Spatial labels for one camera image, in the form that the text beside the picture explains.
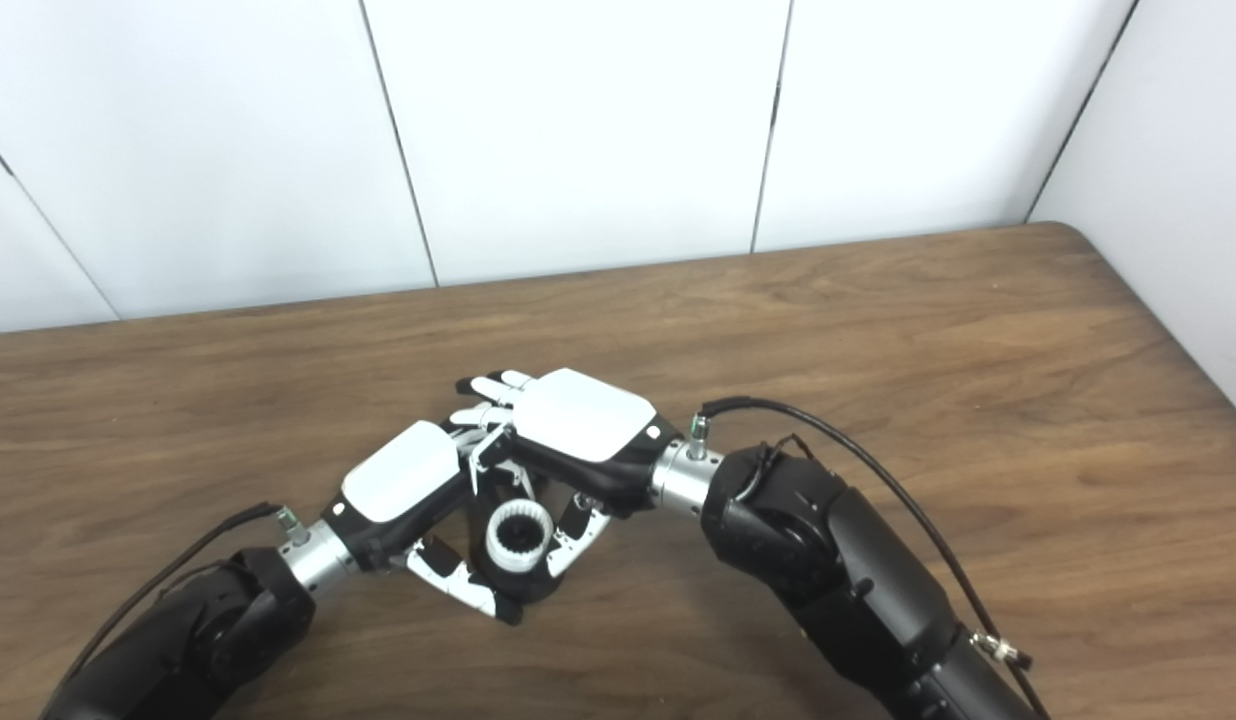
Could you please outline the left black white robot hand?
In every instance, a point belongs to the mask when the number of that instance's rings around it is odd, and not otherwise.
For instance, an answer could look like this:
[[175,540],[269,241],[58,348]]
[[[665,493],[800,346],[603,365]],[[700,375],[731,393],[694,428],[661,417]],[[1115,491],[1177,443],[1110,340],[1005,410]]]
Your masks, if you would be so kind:
[[335,578],[412,571],[485,616],[522,624],[522,605],[431,534],[476,496],[470,459],[486,436],[417,421],[349,471],[315,525]]

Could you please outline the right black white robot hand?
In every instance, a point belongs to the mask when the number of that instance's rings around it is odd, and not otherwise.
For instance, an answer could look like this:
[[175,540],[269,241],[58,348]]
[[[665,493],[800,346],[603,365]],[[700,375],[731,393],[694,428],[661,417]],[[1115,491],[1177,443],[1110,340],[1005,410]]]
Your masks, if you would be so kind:
[[534,378],[504,370],[455,383],[471,408],[446,419],[450,429],[485,430],[514,464],[590,498],[560,516],[545,556],[551,579],[578,559],[612,519],[655,506],[655,466],[682,437],[645,396],[569,368]]

